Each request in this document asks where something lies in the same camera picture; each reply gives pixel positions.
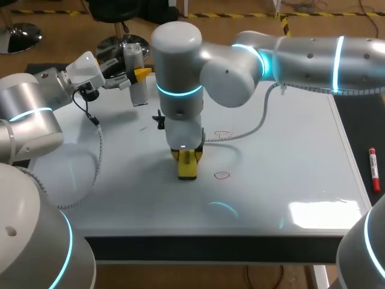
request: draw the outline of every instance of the red drawn circle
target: red drawn circle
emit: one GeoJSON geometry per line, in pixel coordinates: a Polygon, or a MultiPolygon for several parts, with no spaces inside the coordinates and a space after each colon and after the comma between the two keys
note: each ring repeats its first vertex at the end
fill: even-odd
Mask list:
{"type": "Polygon", "coordinates": [[[228,177],[230,177],[230,173],[228,173],[228,172],[217,172],[217,173],[214,173],[214,177],[216,179],[227,179],[228,177]]]}
{"type": "Polygon", "coordinates": [[[227,137],[231,137],[233,135],[233,133],[231,131],[214,131],[214,134],[218,138],[227,138],[227,137]]]}

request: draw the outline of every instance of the black chair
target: black chair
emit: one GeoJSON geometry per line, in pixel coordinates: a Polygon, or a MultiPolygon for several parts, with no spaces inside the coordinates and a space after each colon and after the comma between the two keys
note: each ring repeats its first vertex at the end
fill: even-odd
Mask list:
{"type": "Polygon", "coordinates": [[[137,43],[141,46],[144,60],[149,56],[149,43],[140,36],[129,34],[128,27],[124,23],[139,15],[140,0],[88,0],[88,3],[88,9],[96,21],[115,25],[116,34],[97,46],[96,58],[100,63],[112,58],[122,58],[123,47],[128,43],[137,43]]]}
{"type": "Polygon", "coordinates": [[[30,23],[16,23],[6,6],[17,0],[0,0],[0,12],[5,27],[0,27],[0,54],[12,54],[28,50],[40,42],[43,37],[39,27],[30,23]]]}

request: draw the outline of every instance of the white table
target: white table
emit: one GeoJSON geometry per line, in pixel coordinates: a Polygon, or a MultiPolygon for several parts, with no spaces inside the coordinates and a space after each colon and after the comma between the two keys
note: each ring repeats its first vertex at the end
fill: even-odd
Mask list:
{"type": "MultiPolygon", "coordinates": [[[[270,84],[260,83],[237,109],[205,93],[206,135],[254,128],[270,84]]],[[[197,180],[180,181],[164,131],[151,118],[159,108],[154,76],[147,85],[149,105],[143,107],[132,107],[128,90],[100,90],[90,103],[105,137],[102,174],[80,206],[64,211],[86,237],[341,238],[370,209],[332,96],[273,90],[258,132],[207,144],[197,180]],[[230,177],[217,179],[217,172],[230,177]]],[[[90,188],[99,139],[74,105],[55,115],[65,144],[31,168],[60,204],[90,188]]]]}

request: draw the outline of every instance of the floor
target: floor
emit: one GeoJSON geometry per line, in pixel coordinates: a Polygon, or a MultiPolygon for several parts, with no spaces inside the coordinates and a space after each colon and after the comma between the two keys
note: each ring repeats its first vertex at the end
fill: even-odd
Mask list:
{"type": "MultiPolygon", "coordinates": [[[[271,0],[190,0],[189,13],[270,13],[271,0]]],[[[287,1],[299,3],[299,0],[287,1]]],[[[342,13],[360,12],[358,0],[315,0],[314,11],[342,13]]],[[[367,11],[385,12],[385,1],[363,0],[367,11]]],[[[79,0],[19,0],[10,6],[20,10],[83,10],[79,0]]],[[[292,7],[283,6],[282,12],[292,7]]],[[[84,51],[94,51],[97,44],[114,34],[111,24],[95,22],[89,15],[69,16],[14,15],[15,22],[30,22],[43,30],[43,40],[35,48],[17,55],[0,55],[0,78],[23,72],[28,63],[69,63],[84,51]]],[[[379,38],[385,38],[385,17],[373,17],[379,29],[379,38]]],[[[244,30],[283,36],[278,19],[256,18],[198,18],[185,21],[196,25],[204,40],[228,44],[232,37],[244,30]]],[[[127,22],[132,34],[150,40],[157,25],[141,19],[127,22]]],[[[294,37],[354,36],[375,37],[375,28],[367,17],[290,17],[288,26],[294,37]]],[[[279,266],[250,266],[249,275],[255,289],[273,288],[279,277],[279,266]]],[[[336,277],[334,266],[328,266],[330,280],[336,277]]],[[[247,288],[243,265],[99,265],[96,288],[247,288]]],[[[311,288],[303,266],[285,266],[285,275],[279,289],[311,288]]]]}

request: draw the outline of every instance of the metal stand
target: metal stand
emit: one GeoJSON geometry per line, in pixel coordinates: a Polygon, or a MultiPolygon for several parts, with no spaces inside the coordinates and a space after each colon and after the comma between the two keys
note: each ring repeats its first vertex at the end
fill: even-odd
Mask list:
{"type": "Polygon", "coordinates": [[[13,24],[10,13],[0,8],[5,27],[0,28],[0,54],[13,54],[28,50],[42,39],[39,27],[30,23],[13,24]]]}
{"type": "Polygon", "coordinates": [[[121,23],[115,23],[116,35],[103,40],[96,48],[96,58],[99,63],[104,63],[113,58],[123,59],[123,47],[127,44],[139,44],[142,48],[143,60],[149,56],[150,45],[146,39],[133,35],[125,34],[121,23]]]}

